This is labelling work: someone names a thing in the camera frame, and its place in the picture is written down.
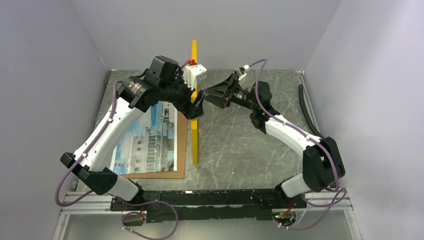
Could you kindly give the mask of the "yellow wooden picture frame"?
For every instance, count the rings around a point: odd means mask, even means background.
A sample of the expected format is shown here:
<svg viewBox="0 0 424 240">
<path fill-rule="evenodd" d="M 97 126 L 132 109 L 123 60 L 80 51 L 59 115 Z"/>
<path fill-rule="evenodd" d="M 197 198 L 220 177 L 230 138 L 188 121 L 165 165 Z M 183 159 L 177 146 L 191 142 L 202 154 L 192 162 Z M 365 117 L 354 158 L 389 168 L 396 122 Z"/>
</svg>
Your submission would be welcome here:
<svg viewBox="0 0 424 240">
<path fill-rule="evenodd" d="M 191 43 L 191 58 L 194 62 L 197 62 L 197 41 L 194 39 Z M 192 144 L 192 163 L 194 166 L 199 164 L 199 156 L 198 156 L 198 119 L 192 119 L 190 121 L 191 124 L 191 144 Z"/>
</svg>

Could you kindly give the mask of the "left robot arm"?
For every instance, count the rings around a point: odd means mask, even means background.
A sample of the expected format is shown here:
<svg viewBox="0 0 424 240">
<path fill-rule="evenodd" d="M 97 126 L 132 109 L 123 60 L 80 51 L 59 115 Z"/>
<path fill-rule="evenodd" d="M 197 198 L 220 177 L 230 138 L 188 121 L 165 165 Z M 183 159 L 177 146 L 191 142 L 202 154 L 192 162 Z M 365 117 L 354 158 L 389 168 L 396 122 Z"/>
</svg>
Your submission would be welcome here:
<svg viewBox="0 0 424 240">
<path fill-rule="evenodd" d="M 207 77 L 207 69 L 189 59 L 180 65 L 177 61 L 159 55 L 140 75 L 115 82 L 112 103 L 89 138 L 74 152 L 64 153 L 60 161 L 97 195 L 109 194 L 121 200 L 130 210 L 144 203 L 142 187 L 107 167 L 112 153 L 128 129 L 150 107 L 159 102 L 172 104 L 188 119 L 204 114 L 203 95 L 192 98 L 198 81 Z"/>
</svg>

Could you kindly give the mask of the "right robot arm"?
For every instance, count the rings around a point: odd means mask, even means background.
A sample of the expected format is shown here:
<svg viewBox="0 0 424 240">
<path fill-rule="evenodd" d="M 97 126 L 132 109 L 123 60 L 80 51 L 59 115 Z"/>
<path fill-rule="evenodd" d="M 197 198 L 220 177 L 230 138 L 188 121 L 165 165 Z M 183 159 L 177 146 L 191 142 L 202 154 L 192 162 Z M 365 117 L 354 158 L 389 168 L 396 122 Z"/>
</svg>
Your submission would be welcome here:
<svg viewBox="0 0 424 240">
<path fill-rule="evenodd" d="M 336 141 L 331 137 L 310 134 L 288 121 L 271 105 L 270 85 L 264 81 L 243 89 L 239 76 L 233 73 L 226 80 L 204 90 L 205 100 L 222 109 L 232 103 L 251 110 L 252 125 L 280 140 L 302 158 L 302 172 L 282 181 L 276 189 L 275 202 L 282 208 L 306 192 L 319 193 L 345 176 L 346 170 Z"/>
</svg>

